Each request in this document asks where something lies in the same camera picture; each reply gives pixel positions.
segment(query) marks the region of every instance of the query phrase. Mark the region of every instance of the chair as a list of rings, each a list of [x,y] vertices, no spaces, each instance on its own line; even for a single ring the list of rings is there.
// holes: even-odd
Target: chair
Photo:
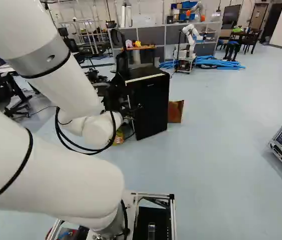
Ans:
[[[242,41],[244,54],[246,54],[246,51],[249,52],[250,46],[253,46],[251,50],[251,54],[253,54],[256,42],[259,39],[260,34],[261,30],[254,30],[253,32],[251,32],[251,35],[249,35]]]
[[[220,37],[219,40],[217,42],[217,46],[221,46],[220,50],[225,48],[226,44],[229,42],[230,38],[231,38],[231,34],[232,34],[232,29],[221,29],[220,32]]]

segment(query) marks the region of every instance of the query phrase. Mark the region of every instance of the cable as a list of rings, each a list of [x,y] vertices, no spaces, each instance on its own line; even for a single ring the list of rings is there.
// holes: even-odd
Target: cable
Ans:
[[[28,117],[30,118],[31,116],[33,116],[33,115],[35,115],[35,114],[38,114],[38,113],[40,113],[41,111],[43,111],[43,110],[45,110],[45,109],[48,109],[48,108],[50,108],[50,107],[55,107],[55,108],[57,108],[57,106],[53,106],[53,105],[47,106],[47,107],[45,107],[45,108],[43,108],[43,109],[41,109],[41,110],[39,110],[39,111],[37,111],[37,112],[35,112],[35,113],[29,115]],[[16,120],[16,119],[21,119],[21,118],[24,118],[24,117],[26,117],[26,116],[18,116],[18,117],[15,117],[15,118],[13,118],[13,119]]]
[[[39,110],[39,111],[37,111],[37,112],[31,114],[30,117],[33,116],[33,115],[35,115],[35,114],[38,114],[38,113],[40,113],[41,111],[43,111],[43,110],[45,110],[45,109],[48,109],[48,108],[50,108],[50,107],[55,107],[55,108],[57,108],[57,106],[53,106],[53,105],[47,106],[47,107],[45,107],[45,108],[43,108],[43,109],[41,109],[41,110]]]
[[[14,183],[14,181],[18,178],[18,176],[21,174],[21,172],[25,168],[25,166],[26,166],[26,164],[27,164],[27,162],[28,162],[28,160],[30,158],[30,155],[31,155],[32,149],[33,149],[33,142],[34,142],[34,140],[33,140],[33,135],[31,133],[31,131],[29,131],[27,128],[26,128],[26,131],[29,134],[29,139],[30,139],[27,152],[26,152],[26,154],[24,156],[24,159],[23,159],[21,165],[17,169],[17,171],[8,180],[8,182],[0,189],[0,195],[3,194]]]
[[[128,220],[127,220],[127,213],[126,213],[126,207],[124,204],[123,199],[121,200],[121,205],[122,205],[122,209],[123,209],[123,215],[124,215],[124,240],[127,239],[127,235],[129,234],[129,229],[128,229]]]
[[[57,137],[59,138],[60,142],[69,150],[72,150],[72,151],[75,151],[77,153],[81,153],[81,154],[85,154],[85,155],[95,155],[95,154],[98,154],[106,149],[108,149],[114,142],[115,140],[115,137],[116,137],[116,123],[115,123],[115,119],[114,119],[114,115],[113,115],[113,112],[110,111],[110,114],[111,114],[111,119],[112,119],[112,122],[113,122],[113,136],[112,138],[110,139],[110,141],[108,142],[108,144],[101,148],[101,149],[90,149],[90,148],[86,148],[86,147],[82,147],[82,146],[79,146],[78,144],[76,144],[75,142],[73,142],[72,140],[70,140],[61,130],[60,126],[59,126],[59,121],[58,121],[58,114],[59,114],[59,111],[60,111],[60,108],[57,107],[56,108],[56,114],[55,114],[55,130],[56,130],[56,135]],[[68,146],[64,140],[62,139],[62,137],[67,141],[69,142],[70,144],[72,144],[73,146],[81,149],[81,150],[85,150],[85,151],[90,151],[91,153],[87,153],[87,152],[80,152],[80,151],[76,151],[74,149],[72,149],[70,146]]]
[[[131,136],[133,136],[135,134],[135,131],[131,134],[131,135],[129,135],[128,137],[126,137],[125,139],[124,139],[124,141],[126,141],[127,139],[129,139]]]

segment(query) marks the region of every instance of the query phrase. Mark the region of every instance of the desk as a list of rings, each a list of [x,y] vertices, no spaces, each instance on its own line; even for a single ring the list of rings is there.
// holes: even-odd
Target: desk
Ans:
[[[155,49],[156,49],[156,45],[144,45],[141,47],[129,47],[126,48],[126,51],[134,51],[134,50],[150,50],[152,52],[152,61],[153,61],[153,66],[155,66],[154,64],[154,60],[155,60]],[[138,55],[135,54],[135,56],[133,56],[133,58],[139,59],[139,63],[141,63],[140,60],[140,56],[139,56],[139,52]]]

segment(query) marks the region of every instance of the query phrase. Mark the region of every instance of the cardboard box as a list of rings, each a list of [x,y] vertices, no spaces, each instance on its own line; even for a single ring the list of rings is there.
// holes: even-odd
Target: cardboard box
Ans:
[[[180,14],[180,9],[173,9],[173,15]]]
[[[181,123],[183,113],[184,100],[181,101],[169,101],[168,107],[168,122],[169,123]]]
[[[179,20],[179,14],[173,15],[173,20],[174,20],[174,21],[178,21],[178,20]]]

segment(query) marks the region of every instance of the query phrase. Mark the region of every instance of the black cable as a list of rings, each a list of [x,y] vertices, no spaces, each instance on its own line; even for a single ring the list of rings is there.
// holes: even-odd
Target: black cable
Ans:
[[[109,12],[110,21],[111,21],[111,15],[110,15],[109,3],[107,2],[107,0],[106,0],[106,5],[107,5],[107,11]]]
[[[33,115],[35,115],[35,114],[38,114],[38,113],[40,113],[41,111],[43,111],[43,110],[45,110],[45,109],[48,109],[48,108],[50,108],[50,107],[55,107],[55,108],[57,108],[57,106],[53,106],[53,105],[47,106],[47,107],[45,107],[45,108],[43,108],[43,109],[41,109],[41,110],[39,110],[39,111],[37,111],[37,112],[35,112],[35,113],[33,113],[33,114],[30,114],[28,117],[30,118],[31,116],[33,116]],[[13,119],[16,120],[16,119],[21,119],[21,118],[25,118],[25,117],[26,117],[26,116],[18,116],[18,117],[14,117]]]
[[[11,177],[11,179],[8,180],[8,182],[0,189],[0,195],[3,194],[13,184],[13,182],[17,179],[17,177],[23,171],[25,165],[27,164],[27,161],[30,158],[32,148],[33,148],[33,135],[31,133],[31,131],[29,131],[27,128],[26,128],[26,130],[27,130],[27,132],[29,134],[29,138],[30,138],[29,147],[27,149],[27,152],[25,154],[25,157],[24,157],[20,167],[17,169],[17,171],[14,173],[14,175]]]
[[[135,132],[133,132],[131,135],[129,135],[128,137],[126,137],[125,139],[124,139],[124,141],[126,141],[127,139],[129,139],[131,136],[133,136],[135,134]]]
[[[56,130],[56,135],[57,137],[59,138],[60,142],[69,150],[72,150],[72,151],[75,151],[75,152],[78,152],[78,153],[81,153],[81,154],[85,154],[85,155],[95,155],[95,154],[98,154],[106,149],[108,149],[114,142],[115,140],[115,137],[116,137],[116,123],[115,123],[115,119],[114,119],[114,115],[113,115],[113,112],[110,111],[110,115],[111,115],[111,119],[112,119],[112,122],[113,122],[113,136],[111,138],[111,140],[109,141],[109,143],[101,148],[101,149],[90,149],[90,148],[86,148],[86,147],[82,147],[82,146],[79,146],[78,144],[76,144],[75,142],[73,142],[72,140],[70,140],[61,130],[60,126],[59,126],[59,121],[58,121],[58,113],[60,111],[60,108],[57,107],[56,108],[56,114],[55,114],[55,130]],[[81,150],[85,150],[85,151],[90,151],[91,153],[87,153],[87,152],[79,152],[79,151],[76,151],[74,149],[72,149],[70,146],[68,146],[64,140],[62,139],[62,137],[68,141],[70,144],[72,144],[73,146],[81,149]]]
[[[50,108],[50,107],[55,107],[55,108],[57,108],[57,106],[53,106],[53,105],[47,106],[47,107],[45,107],[45,108],[43,108],[43,109],[41,109],[41,110],[39,110],[39,111],[37,111],[37,112],[31,114],[30,117],[33,116],[33,115],[35,115],[35,114],[38,114],[38,113],[40,113],[41,111],[43,111],[43,110],[45,110],[45,109],[48,109],[48,108]]]
[[[56,30],[57,30],[57,26],[55,25],[54,19],[53,19],[52,14],[51,14],[51,10],[50,10],[50,8],[49,8],[49,6],[48,6],[47,3],[45,3],[45,5],[46,5],[45,8],[47,8],[47,10],[49,11],[50,16],[51,16],[51,19],[52,19],[52,22],[53,22],[53,24],[54,24],[54,26],[55,26],[55,28],[56,28]]]
[[[123,215],[124,215],[124,240],[127,239],[127,235],[129,234],[129,229],[128,229],[128,220],[127,220],[127,212],[126,212],[126,207],[124,204],[123,199],[121,200],[121,205],[122,205],[122,209],[123,209]]]

